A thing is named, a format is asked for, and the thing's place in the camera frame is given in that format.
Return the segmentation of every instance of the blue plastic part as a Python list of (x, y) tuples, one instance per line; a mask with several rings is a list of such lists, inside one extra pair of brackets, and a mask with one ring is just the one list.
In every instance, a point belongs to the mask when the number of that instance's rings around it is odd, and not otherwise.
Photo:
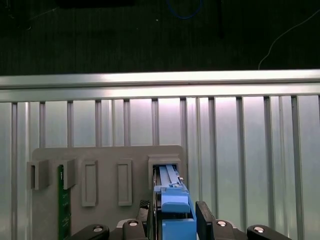
[(161, 211), (163, 213), (190, 213), (189, 191), (180, 181), (179, 173), (172, 165), (159, 167), (161, 186), (154, 191), (161, 192)]
[(188, 196), (190, 218), (162, 220), (162, 240), (196, 240), (197, 218), (194, 205)]

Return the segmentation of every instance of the black clamp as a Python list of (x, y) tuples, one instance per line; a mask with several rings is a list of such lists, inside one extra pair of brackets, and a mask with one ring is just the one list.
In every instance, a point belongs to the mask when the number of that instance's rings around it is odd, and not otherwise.
[(245, 234), (228, 221), (215, 219), (204, 201), (195, 203), (195, 215), (200, 240), (291, 240), (264, 225), (250, 226)]

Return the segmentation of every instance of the blue latch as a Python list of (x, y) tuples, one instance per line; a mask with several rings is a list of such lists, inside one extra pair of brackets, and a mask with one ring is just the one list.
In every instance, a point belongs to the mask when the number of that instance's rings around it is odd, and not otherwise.
[(154, 191), (161, 192), (163, 213), (190, 213), (189, 191), (180, 181), (179, 173), (172, 165), (159, 167), (161, 185)]

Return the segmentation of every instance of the silver screw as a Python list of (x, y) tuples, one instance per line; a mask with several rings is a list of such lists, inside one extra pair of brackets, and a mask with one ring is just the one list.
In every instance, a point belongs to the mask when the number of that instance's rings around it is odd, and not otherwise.
[(261, 233), (261, 234), (265, 231), (262, 227), (259, 227), (259, 226), (256, 226), (256, 227), (254, 228), (254, 230), (255, 230), (256, 232), (258, 232), (258, 233)]
[(96, 226), (96, 227), (93, 229), (93, 231), (94, 231), (95, 233), (101, 232), (102, 230), (103, 230), (103, 228), (102, 228), (101, 226)]
[(135, 226), (138, 225), (138, 223), (137, 223), (136, 221), (132, 221), (132, 222), (129, 223), (129, 225), (130, 225), (131, 227), (135, 227)]
[(227, 225), (224, 221), (218, 221), (217, 224), (221, 227), (225, 227)]

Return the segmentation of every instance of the gray mounting plate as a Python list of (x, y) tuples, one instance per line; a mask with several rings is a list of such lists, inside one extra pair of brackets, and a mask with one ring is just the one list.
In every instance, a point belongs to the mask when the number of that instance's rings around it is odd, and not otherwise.
[(64, 188), (71, 192), (73, 235), (87, 225), (102, 224), (113, 230), (119, 221), (136, 218), (140, 200), (153, 196), (151, 166), (171, 160), (187, 184), (187, 161), (181, 146), (36, 149), (28, 164), (28, 185), (33, 189), (32, 239), (58, 239), (59, 165), (65, 169)]

